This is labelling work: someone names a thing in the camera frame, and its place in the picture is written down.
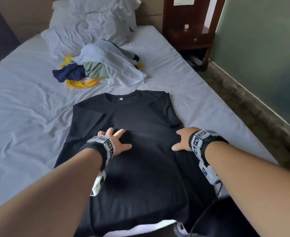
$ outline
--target white bed sheet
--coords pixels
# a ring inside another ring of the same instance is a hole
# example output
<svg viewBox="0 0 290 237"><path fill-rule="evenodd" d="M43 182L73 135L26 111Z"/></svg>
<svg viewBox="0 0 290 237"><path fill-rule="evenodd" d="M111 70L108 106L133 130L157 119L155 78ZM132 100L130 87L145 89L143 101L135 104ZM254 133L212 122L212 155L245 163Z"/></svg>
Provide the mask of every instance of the white bed sheet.
<svg viewBox="0 0 290 237"><path fill-rule="evenodd" d="M232 145L276 163L243 122L152 26L138 27L123 46L139 55L145 84L69 89L57 82L45 41L28 40L0 62L0 205L53 169L72 121L72 106L104 92L166 91L185 126L220 133ZM173 220L115 231L110 236L149 232Z"/></svg>

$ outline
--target black t-shirt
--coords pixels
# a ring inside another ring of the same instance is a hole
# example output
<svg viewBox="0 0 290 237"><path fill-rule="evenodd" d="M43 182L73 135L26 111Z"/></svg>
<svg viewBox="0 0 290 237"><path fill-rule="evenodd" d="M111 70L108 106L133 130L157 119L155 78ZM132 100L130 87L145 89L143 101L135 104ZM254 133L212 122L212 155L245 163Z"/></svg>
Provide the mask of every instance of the black t-shirt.
<svg viewBox="0 0 290 237"><path fill-rule="evenodd" d="M103 93L77 103L56 166L78 153L98 131L126 129L121 142L132 149L106 166L107 178L90 197L76 235L102 236L164 219L194 222L215 192L193 152L174 152L183 125L168 93L136 90L128 95Z"/></svg>

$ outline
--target yellow clothing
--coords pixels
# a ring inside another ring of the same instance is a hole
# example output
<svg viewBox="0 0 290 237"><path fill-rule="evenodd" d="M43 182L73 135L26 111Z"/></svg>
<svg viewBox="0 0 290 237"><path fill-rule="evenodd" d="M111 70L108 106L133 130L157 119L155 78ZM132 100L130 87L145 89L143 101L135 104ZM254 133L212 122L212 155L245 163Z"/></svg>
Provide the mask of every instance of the yellow clothing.
<svg viewBox="0 0 290 237"><path fill-rule="evenodd" d="M136 66L137 66L138 68L143 68L143 67L144 67L143 64L140 63L140 62L136 63Z"/></svg>
<svg viewBox="0 0 290 237"><path fill-rule="evenodd" d="M72 59L73 59L73 57L71 57L71 56L68 56L68 55L65 56L65 61L60 65L60 68L68 65Z"/></svg>
<svg viewBox="0 0 290 237"><path fill-rule="evenodd" d="M95 86L96 84L98 84L98 81L101 79L103 78L91 79L91 80L88 80L87 82L79 81L79 80L65 80L65 82L69 88L84 89L84 88Z"/></svg>

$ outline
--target cable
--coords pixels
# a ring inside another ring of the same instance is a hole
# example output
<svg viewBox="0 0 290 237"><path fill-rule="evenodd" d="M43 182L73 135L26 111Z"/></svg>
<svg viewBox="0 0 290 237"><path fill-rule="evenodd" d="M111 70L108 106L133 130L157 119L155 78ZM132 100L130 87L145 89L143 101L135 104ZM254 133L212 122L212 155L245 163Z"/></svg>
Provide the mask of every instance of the cable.
<svg viewBox="0 0 290 237"><path fill-rule="evenodd" d="M202 219L202 217L206 214L206 212L210 209L210 207L218 200L218 196L219 193L221 192L223 187L223 183L221 182L221 187L219 188L219 191L217 192L216 197L214 198L214 200L209 204L209 206L205 209L205 211L203 211L202 215L200 215L200 217L196 220L196 222L194 223L193 227L191 228L189 237L191 237L193 229L195 228L195 226L197 225L197 223Z"/></svg>

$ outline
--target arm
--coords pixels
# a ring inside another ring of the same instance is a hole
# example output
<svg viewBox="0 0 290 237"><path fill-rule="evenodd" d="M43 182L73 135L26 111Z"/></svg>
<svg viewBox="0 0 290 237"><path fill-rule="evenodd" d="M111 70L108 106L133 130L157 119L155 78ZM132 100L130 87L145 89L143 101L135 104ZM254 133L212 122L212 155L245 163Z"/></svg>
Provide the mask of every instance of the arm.
<svg viewBox="0 0 290 237"><path fill-rule="evenodd" d="M197 130L179 130L181 143L172 149L190 150ZM225 142L210 143L205 158L260 236L290 236L290 171Z"/></svg>
<svg viewBox="0 0 290 237"><path fill-rule="evenodd" d="M125 130L112 132L98 135L111 138L114 155L132 147L119 141ZM98 151L84 149L21 191L0 206L0 236L73 236L101 165Z"/></svg>

